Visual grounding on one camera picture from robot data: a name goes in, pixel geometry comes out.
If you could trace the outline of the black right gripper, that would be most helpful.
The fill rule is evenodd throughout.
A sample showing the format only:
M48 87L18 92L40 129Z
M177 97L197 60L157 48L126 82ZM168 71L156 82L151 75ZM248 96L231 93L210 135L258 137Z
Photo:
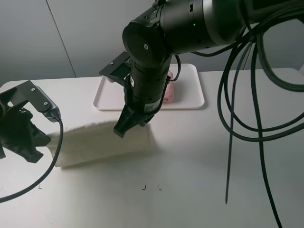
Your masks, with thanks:
M114 126L114 133L123 138L125 133L135 126L144 127L159 112L169 80L170 78L166 78L161 96L156 101L144 101L133 95L134 89L131 85L131 79L126 78L124 85L125 105Z

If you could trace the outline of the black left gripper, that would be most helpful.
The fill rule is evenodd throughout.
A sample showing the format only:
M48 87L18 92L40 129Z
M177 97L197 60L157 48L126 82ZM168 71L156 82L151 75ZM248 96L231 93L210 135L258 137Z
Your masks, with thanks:
M37 163L43 157L36 147L46 146L50 138L32 123L32 118L31 111L24 107L5 113L0 105L0 159L6 157L5 148L30 163Z

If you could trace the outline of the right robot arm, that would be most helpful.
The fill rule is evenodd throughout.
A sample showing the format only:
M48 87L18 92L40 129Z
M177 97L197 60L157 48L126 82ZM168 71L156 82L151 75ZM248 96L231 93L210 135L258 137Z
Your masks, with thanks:
M276 22L304 15L301 0L158 0L123 30L131 59L125 105L114 127L123 137L159 111L172 56L260 38Z

